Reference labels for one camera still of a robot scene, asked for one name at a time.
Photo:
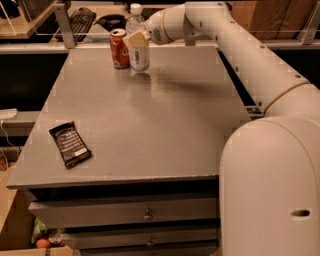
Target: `gray table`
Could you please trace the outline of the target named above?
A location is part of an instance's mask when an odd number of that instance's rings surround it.
[[[145,73],[110,49],[75,49],[41,111],[9,188],[203,179],[249,117],[213,47],[151,48]],[[48,130],[68,121],[93,158],[67,170]]]

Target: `drawer handle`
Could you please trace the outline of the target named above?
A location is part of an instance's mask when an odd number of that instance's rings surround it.
[[[147,243],[147,246],[151,247],[154,246],[154,243],[152,242],[152,238],[149,238],[149,242]]]
[[[146,221],[150,221],[150,220],[153,219],[153,216],[151,215],[149,209],[146,210],[146,215],[143,216],[143,219],[146,220]]]

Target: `orange object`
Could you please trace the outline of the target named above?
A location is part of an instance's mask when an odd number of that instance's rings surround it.
[[[36,242],[36,247],[37,248],[50,248],[51,243],[46,237],[41,237],[37,240]]]

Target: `bottle label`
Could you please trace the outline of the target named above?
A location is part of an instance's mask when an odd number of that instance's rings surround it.
[[[149,47],[129,48],[130,65],[136,71],[144,71],[150,65]]]

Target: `shelf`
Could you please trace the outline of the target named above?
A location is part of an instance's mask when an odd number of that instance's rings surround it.
[[[30,22],[26,21],[21,7],[19,7],[19,17],[10,19],[10,22],[5,19],[0,19],[0,39],[28,39],[52,14],[53,4],[54,3],[52,3],[36,19]]]

